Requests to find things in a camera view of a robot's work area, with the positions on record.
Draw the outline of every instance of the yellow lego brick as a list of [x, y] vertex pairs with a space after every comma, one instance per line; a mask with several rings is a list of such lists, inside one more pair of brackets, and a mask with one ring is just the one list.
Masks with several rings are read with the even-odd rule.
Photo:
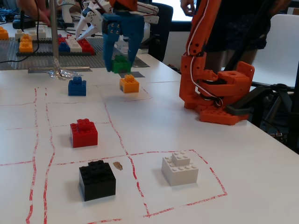
[[29, 41], [21, 42], [19, 51], [20, 53], [32, 53], [33, 52], [32, 43]]
[[24, 34], [23, 36], [21, 36], [21, 42], [31, 42], [32, 43], [32, 37], [29, 36], [29, 34]]
[[0, 40], [8, 40], [8, 32], [3, 27], [0, 27]]
[[125, 75], [120, 79], [120, 89], [124, 93], [139, 92], [139, 82], [132, 75]]

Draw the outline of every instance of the cable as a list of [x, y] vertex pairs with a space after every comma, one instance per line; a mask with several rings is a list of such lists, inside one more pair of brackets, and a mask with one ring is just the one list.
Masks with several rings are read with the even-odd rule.
[[30, 55], [28, 55], [27, 57], [25, 57], [24, 59], [21, 59], [19, 61], [9, 60], [9, 61], [3, 61], [3, 62], [0, 62], [0, 63], [22, 62], [22, 61], [25, 61], [26, 59], [28, 59], [29, 57], [33, 56], [39, 50], [39, 38], [38, 38], [39, 10], [38, 10], [38, 6], [37, 6], [37, 1], [34, 0], [34, 2], [36, 3], [36, 8], [37, 8], [37, 27], [36, 27], [37, 48], [36, 48], [36, 50], [34, 52], [32, 52]]
[[198, 85], [197, 83], [195, 83], [195, 81], [194, 81], [194, 79], [193, 79], [193, 75], [192, 75], [193, 61], [194, 61], [195, 58], [196, 58], [196, 56], [194, 56], [194, 57], [192, 58], [192, 60], [191, 60], [191, 65], [190, 65], [190, 75], [191, 75], [191, 80], [192, 80], [193, 84], [196, 85], [196, 86], [197, 86], [199, 89], [201, 89], [202, 91], [204, 91], [207, 95], [209, 95], [209, 96], [211, 96], [211, 97], [213, 97], [213, 98], [218, 99], [218, 100], [221, 102], [221, 104], [218, 104], [217, 101], [215, 101], [215, 103], [216, 103], [216, 105], [217, 105], [218, 107], [222, 107], [222, 106], [223, 106], [223, 101], [222, 101], [222, 99], [221, 99], [220, 97], [214, 95], [214, 94], [211, 93], [210, 91], [206, 90], [206, 89], [203, 88], [202, 86], [200, 86], [200, 85]]

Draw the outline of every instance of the white lego brick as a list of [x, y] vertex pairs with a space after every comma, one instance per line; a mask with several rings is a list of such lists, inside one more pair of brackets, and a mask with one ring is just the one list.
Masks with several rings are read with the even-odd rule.
[[15, 39], [15, 40], [18, 40], [18, 39], [20, 39], [24, 34], [25, 34], [25, 33], [22, 32], [21, 29], [17, 29], [17, 32], [14, 34], [14, 39]]
[[175, 152], [171, 158], [176, 167], [188, 166], [190, 163], [190, 157], [187, 156], [186, 152]]
[[46, 39], [47, 38], [47, 34], [46, 34], [46, 32], [44, 31], [43, 28], [38, 29], [38, 38], [39, 39]]
[[199, 169], [192, 163], [177, 167], [171, 157], [163, 157], [162, 173], [171, 186], [196, 183], [198, 171]]
[[32, 40], [33, 40], [33, 41], [36, 41], [36, 40], [37, 40], [37, 35], [36, 35], [36, 32], [35, 32], [35, 31], [29, 31], [29, 36], [32, 37]]
[[67, 44], [69, 45], [71, 52], [82, 52], [82, 47], [80, 44], [76, 41], [76, 39], [72, 36], [69, 36], [67, 39], [65, 39]]

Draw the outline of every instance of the metal pole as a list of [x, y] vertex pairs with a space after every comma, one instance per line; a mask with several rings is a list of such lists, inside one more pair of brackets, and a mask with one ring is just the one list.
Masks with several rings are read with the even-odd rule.
[[52, 31], [53, 56], [57, 60], [59, 60], [56, 9], [57, 9], [56, 0], [50, 0], [50, 14], [51, 14], [51, 31]]

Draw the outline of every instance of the chair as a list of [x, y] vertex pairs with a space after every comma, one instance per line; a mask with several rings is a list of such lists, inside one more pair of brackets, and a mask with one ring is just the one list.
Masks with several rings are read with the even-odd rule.
[[150, 26], [151, 35], [158, 35], [158, 40], [151, 41], [149, 44], [149, 54], [159, 61], [165, 57], [168, 36], [171, 28], [173, 8], [161, 3], [151, 3], [159, 8], [159, 23]]
[[294, 86], [299, 61], [299, 16], [275, 15], [265, 49], [253, 62], [254, 82]]

